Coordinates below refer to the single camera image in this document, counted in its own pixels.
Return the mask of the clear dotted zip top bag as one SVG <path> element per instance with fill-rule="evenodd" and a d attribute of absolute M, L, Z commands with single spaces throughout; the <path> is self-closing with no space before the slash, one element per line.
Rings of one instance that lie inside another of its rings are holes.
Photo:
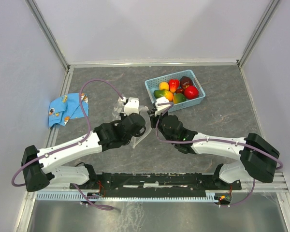
<path fill-rule="evenodd" d="M 151 131 L 150 120 L 147 114 L 149 108 L 147 106 L 140 105 L 138 116 L 134 121 L 121 121 L 119 114 L 122 110 L 122 103 L 120 102 L 121 97 L 118 98 L 117 102 L 114 104 L 114 109 L 112 112 L 113 121 L 115 124 L 122 124 L 123 127 L 128 132 L 129 144 L 132 148 L 136 146 L 149 135 Z"/>

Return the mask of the green yellow toy mango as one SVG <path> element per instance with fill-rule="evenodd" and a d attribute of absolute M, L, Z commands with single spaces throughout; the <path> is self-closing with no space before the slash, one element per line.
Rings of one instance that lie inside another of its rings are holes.
<path fill-rule="evenodd" d="M 154 97 L 156 99 L 161 98 L 161 97 L 165 97 L 168 101 L 172 102 L 173 101 L 173 93 L 168 91 L 168 90 L 154 90 L 153 92 Z"/>

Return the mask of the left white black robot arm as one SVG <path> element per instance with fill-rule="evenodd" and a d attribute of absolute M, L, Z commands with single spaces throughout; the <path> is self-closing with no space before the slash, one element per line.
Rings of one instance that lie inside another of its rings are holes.
<path fill-rule="evenodd" d="M 21 161 L 26 190 L 35 192 L 49 185 L 67 184 L 84 185 L 89 189 L 95 187 L 98 178 L 92 165 L 72 167 L 66 164 L 87 155 L 128 145 L 132 137 L 142 136 L 145 130 L 145 119 L 133 113 L 101 124 L 88 137 L 82 136 L 48 148 L 26 147 Z"/>

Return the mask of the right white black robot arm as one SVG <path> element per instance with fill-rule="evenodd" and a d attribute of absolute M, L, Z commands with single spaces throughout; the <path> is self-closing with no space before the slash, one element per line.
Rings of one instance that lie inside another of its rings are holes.
<path fill-rule="evenodd" d="M 223 138 L 186 129 L 175 115 L 149 110 L 151 127 L 160 132 L 164 143 L 184 154 L 212 154 L 234 162 L 220 164 L 212 177 L 214 187 L 225 188 L 237 180 L 253 178 L 271 183 L 279 162 L 279 151 L 255 133 L 247 137 Z"/>

